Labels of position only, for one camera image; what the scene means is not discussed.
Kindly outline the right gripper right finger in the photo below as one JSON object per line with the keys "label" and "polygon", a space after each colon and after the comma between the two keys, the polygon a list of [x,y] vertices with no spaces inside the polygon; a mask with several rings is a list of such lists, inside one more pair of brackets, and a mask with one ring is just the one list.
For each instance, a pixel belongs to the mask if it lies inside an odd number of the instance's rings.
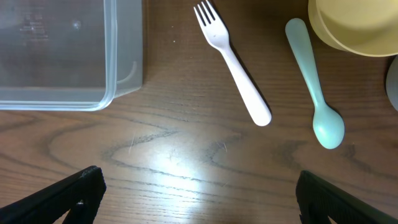
{"label": "right gripper right finger", "polygon": [[303,224],[397,224],[396,218],[307,170],[301,171],[295,194],[300,209],[300,221]]}

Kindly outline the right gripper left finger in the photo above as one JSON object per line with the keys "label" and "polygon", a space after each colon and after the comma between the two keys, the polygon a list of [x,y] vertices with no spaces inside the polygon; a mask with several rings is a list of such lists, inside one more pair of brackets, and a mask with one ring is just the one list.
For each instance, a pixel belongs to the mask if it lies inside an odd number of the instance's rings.
{"label": "right gripper left finger", "polygon": [[1,223],[93,223],[106,191],[102,170],[89,166],[1,208]]}

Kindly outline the grey plastic bowl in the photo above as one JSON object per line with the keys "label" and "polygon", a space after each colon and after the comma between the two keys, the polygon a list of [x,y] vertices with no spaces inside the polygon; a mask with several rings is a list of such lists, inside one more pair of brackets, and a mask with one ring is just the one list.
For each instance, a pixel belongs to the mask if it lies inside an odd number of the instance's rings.
{"label": "grey plastic bowl", "polygon": [[386,88],[387,97],[396,111],[398,110],[397,84],[398,84],[397,56],[395,56],[386,74],[385,88]]}

